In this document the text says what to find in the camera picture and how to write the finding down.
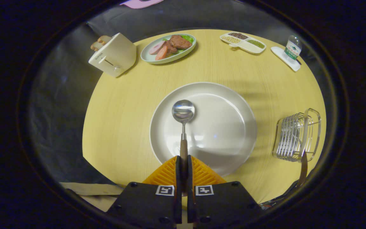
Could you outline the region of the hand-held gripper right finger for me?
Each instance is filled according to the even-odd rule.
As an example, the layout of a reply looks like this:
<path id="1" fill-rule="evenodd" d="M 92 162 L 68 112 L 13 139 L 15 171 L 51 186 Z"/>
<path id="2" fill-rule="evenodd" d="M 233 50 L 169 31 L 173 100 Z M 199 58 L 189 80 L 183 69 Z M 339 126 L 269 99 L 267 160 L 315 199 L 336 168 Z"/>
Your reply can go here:
<path id="1" fill-rule="evenodd" d="M 195 229 L 232 229 L 253 224 L 261 207 L 239 181 L 226 182 L 199 159 L 189 156 L 187 221 Z"/>

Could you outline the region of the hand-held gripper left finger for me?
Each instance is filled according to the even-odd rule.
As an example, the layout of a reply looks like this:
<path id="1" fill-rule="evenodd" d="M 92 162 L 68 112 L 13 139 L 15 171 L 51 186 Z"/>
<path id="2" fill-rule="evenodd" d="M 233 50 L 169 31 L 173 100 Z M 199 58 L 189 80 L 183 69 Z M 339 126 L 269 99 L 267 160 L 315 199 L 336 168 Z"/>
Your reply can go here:
<path id="1" fill-rule="evenodd" d="M 142 183 L 130 182 L 107 213 L 130 227 L 175 229 L 182 223 L 180 157 L 169 159 Z"/>

